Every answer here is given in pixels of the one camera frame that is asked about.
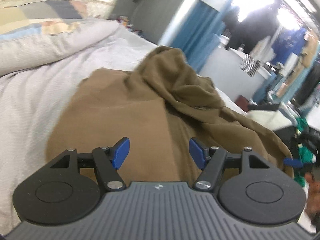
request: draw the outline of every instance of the hand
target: hand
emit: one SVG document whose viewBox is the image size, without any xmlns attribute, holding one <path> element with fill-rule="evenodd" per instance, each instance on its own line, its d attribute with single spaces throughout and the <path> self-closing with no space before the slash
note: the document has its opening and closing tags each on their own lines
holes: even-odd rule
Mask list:
<svg viewBox="0 0 320 240">
<path fill-rule="evenodd" d="M 309 183 L 306 214 L 312 219 L 316 213 L 320 212 L 320 182 L 314 181 L 310 173 L 304 176 Z"/>
</svg>

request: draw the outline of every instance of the blanket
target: blanket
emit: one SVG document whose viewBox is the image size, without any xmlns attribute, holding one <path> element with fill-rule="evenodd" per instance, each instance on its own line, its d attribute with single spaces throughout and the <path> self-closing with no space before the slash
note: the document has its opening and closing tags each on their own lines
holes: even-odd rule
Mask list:
<svg viewBox="0 0 320 240">
<path fill-rule="evenodd" d="M 188 181 L 200 171 L 188 152 L 197 137 L 239 153 L 245 146 L 283 169 L 292 157 L 267 128 L 225 107 L 209 78 L 198 77 L 179 49 L 158 47 L 134 72 L 99 69 L 84 80 L 47 143 L 47 161 L 66 148 L 90 152 L 131 141 L 119 174 L 130 181 Z"/>
</svg>

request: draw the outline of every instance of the person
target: person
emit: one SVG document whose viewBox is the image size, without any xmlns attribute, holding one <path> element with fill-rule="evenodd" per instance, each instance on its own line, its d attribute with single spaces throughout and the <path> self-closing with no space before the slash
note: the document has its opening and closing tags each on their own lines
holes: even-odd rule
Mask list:
<svg viewBox="0 0 320 240">
<path fill-rule="evenodd" d="M 239 6 L 233 6 L 230 11 L 225 15 L 225 17 L 222 19 L 222 21 L 225 23 L 226 30 L 228 30 L 230 33 L 233 32 L 234 28 L 238 24 L 238 18 L 239 18 L 239 12 L 240 12 L 240 7 Z"/>
<path fill-rule="evenodd" d="M 316 214 L 320 213 L 320 181 L 313 180 L 310 173 L 306 173 L 304 178 L 309 183 L 305 212 L 311 219 L 311 223 L 316 227 L 316 232 L 319 232 L 320 219 L 316 219 Z"/>
<path fill-rule="evenodd" d="M 257 43 L 267 36 L 273 36 L 279 27 L 277 19 L 278 9 L 281 7 L 281 0 L 275 0 L 273 4 L 264 8 L 252 11 L 240 22 L 233 31 L 226 49 L 237 50 L 243 43 L 246 54 L 250 54 Z"/>
</svg>

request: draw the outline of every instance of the hanging clothes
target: hanging clothes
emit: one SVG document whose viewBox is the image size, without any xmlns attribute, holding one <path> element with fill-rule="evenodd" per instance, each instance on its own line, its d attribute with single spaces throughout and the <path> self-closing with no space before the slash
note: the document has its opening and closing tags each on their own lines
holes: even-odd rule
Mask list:
<svg viewBox="0 0 320 240">
<path fill-rule="evenodd" d="M 284 81 L 283 84 L 281 84 L 280 89 L 277 91 L 276 95 L 277 97 L 282 97 L 285 92 L 287 91 L 287 88 L 293 84 L 293 82 L 297 79 L 297 77 L 302 73 L 302 71 L 304 70 L 304 65 L 302 64 L 302 57 L 299 57 L 299 61 L 296 65 L 296 67 L 294 68 L 293 72 L 291 73 L 291 75 Z"/>
<path fill-rule="evenodd" d="M 317 51 L 311 61 L 311 66 L 313 64 L 316 64 L 320 60 L 319 51 L 320 51 L 320 44 L 317 43 Z M 284 91 L 282 92 L 281 95 L 278 96 L 278 98 L 274 100 L 274 103 L 279 103 L 281 101 L 286 103 L 289 100 L 291 100 L 295 92 L 300 88 L 301 84 L 305 81 L 310 70 L 311 70 L 311 67 L 303 66 L 301 73 L 296 77 L 295 80 L 292 81 L 291 84 L 284 84 L 285 85 Z"/>
<path fill-rule="evenodd" d="M 308 74 L 306 80 L 302 84 L 301 88 L 295 94 L 294 99 L 302 106 L 304 102 L 313 92 L 314 87 L 320 81 L 320 63 L 316 62 L 316 64 L 312 67 L 312 70 Z"/>
<path fill-rule="evenodd" d="M 279 73 L 283 75 L 285 78 L 287 78 L 292 72 L 292 70 L 296 67 L 298 60 L 299 60 L 299 55 L 291 53 L 287 61 L 285 62 L 283 69 L 281 69 Z"/>
<path fill-rule="evenodd" d="M 306 29 L 301 28 L 299 30 L 287 30 L 283 32 L 279 39 L 272 45 L 276 56 L 270 63 L 273 65 L 276 65 L 278 62 L 285 64 L 291 53 L 299 56 L 306 43 L 304 39 L 306 31 Z"/>
<path fill-rule="evenodd" d="M 277 19 L 279 2 L 251 12 L 231 33 L 232 37 L 226 49 L 238 49 L 244 44 L 243 52 L 250 54 L 259 41 L 267 36 L 273 36 L 279 21 Z"/>
<path fill-rule="evenodd" d="M 308 43 L 306 48 L 303 50 L 303 65 L 305 67 L 310 67 L 312 63 L 313 56 L 315 55 L 318 47 L 318 36 L 311 30 L 308 34 Z"/>
<path fill-rule="evenodd" d="M 285 28 L 280 25 L 273 37 L 267 36 L 263 40 L 259 41 L 254 49 L 250 52 L 250 56 L 256 60 L 260 60 L 262 64 L 273 60 L 276 54 L 272 49 L 272 45 L 279 39 L 284 30 Z"/>
</svg>

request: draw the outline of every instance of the bed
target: bed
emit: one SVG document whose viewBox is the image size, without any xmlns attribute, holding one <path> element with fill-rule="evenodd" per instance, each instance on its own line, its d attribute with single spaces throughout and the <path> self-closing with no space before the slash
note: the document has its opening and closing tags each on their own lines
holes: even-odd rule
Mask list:
<svg viewBox="0 0 320 240">
<path fill-rule="evenodd" d="M 88 18 L 79 1 L 54 1 L 0 11 L 11 17 L 0 21 L 2 235 L 19 223 L 14 189 L 45 164 L 47 139 L 78 84 L 99 68 L 133 71 L 156 47 L 116 21 Z M 218 92 L 229 108 L 245 114 Z"/>
</svg>

